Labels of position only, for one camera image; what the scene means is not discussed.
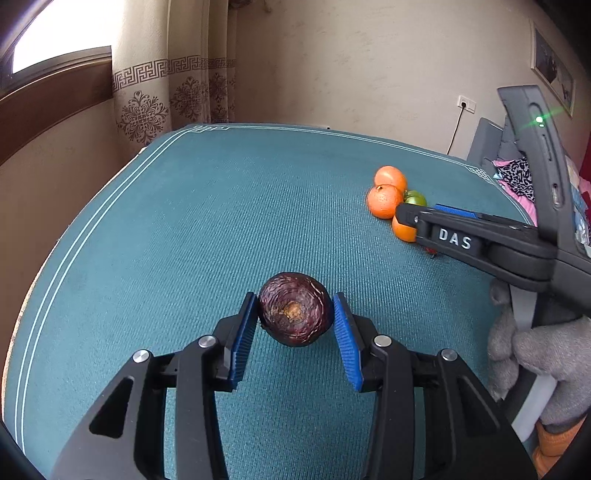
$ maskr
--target orange object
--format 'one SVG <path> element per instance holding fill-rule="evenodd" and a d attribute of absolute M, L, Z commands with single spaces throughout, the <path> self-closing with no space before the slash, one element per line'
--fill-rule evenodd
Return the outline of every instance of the orange object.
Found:
<path fill-rule="evenodd" d="M 400 240 L 414 242 L 417 239 L 417 229 L 398 223 L 396 217 L 392 218 L 392 231 Z"/>
<path fill-rule="evenodd" d="M 394 185 L 403 194 L 407 191 L 408 183 L 406 177 L 396 167 L 386 165 L 380 168 L 374 176 L 374 185 Z"/>
<path fill-rule="evenodd" d="M 391 219 L 396 207 L 404 201 L 404 195 L 394 185 L 378 185 L 369 191 L 366 201 L 372 215 Z"/>
<path fill-rule="evenodd" d="M 534 450 L 531 459 L 540 478 L 547 474 L 548 470 L 558 462 L 561 455 L 570 445 L 570 442 L 573 441 L 575 435 L 579 432 L 584 420 L 585 417 L 570 430 L 556 434 L 547 432 L 540 422 L 536 424 L 540 444 Z"/>

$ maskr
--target leopard print fabric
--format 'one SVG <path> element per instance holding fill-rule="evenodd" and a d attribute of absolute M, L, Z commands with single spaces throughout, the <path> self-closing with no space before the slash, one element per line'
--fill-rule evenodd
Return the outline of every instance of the leopard print fabric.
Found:
<path fill-rule="evenodd" d="M 531 182 L 530 166 L 525 158 L 518 158 L 504 167 L 497 167 L 503 180 L 520 197 L 535 202 L 534 186 Z"/>

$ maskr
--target metal screw cap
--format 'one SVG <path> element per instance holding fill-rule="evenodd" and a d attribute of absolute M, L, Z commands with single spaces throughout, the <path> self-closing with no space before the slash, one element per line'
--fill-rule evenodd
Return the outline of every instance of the metal screw cap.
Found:
<path fill-rule="evenodd" d="M 381 347 L 389 346 L 392 345 L 392 339 L 388 335 L 378 335 L 374 338 L 374 343 Z"/>
<path fill-rule="evenodd" d="M 138 350 L 133 356 L 134 362 L 137 364 L 145 362 L 148 358 L 150 358 L 150 352 L 147 350 Z"/>
<path fill-rule="evenodd" d="M 441 351 L 441 356 L 444 360 L 447 360 L 448 362 L 453 362 L 455 359 L 457 359 L 457 352 L 455 350 L 452 350 L 451 348 L 444 348 Z"/>
<path fill-rule="evenodd" d="M 217 339 L 213 335 L 204 335 L 198 341 L 199 346 L 201 348 L 209 348 L 209 347 L 215 345 L 216 342 L 217 342 Z"/>

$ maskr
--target curtain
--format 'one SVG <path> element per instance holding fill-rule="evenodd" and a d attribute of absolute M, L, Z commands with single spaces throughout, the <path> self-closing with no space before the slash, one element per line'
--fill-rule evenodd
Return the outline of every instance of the curtain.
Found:
<path fill-rule="evenodd" d="M 187 124 L 232 122 L 237 12 L 228 0 L 122 1 L 113 98 L 128 158 Z"/>

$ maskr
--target green tomato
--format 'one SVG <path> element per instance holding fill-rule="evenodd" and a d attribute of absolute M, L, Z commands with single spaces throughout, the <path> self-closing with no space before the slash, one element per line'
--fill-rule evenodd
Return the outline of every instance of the green tomato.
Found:
<path fill-rule="evenodd" d="M 427 199 L 422 193 L 419 193 L 416 190 L 407 190 L 404 193 L 404 203 L 412 203 L 414 205 L 426 207 Z"/>

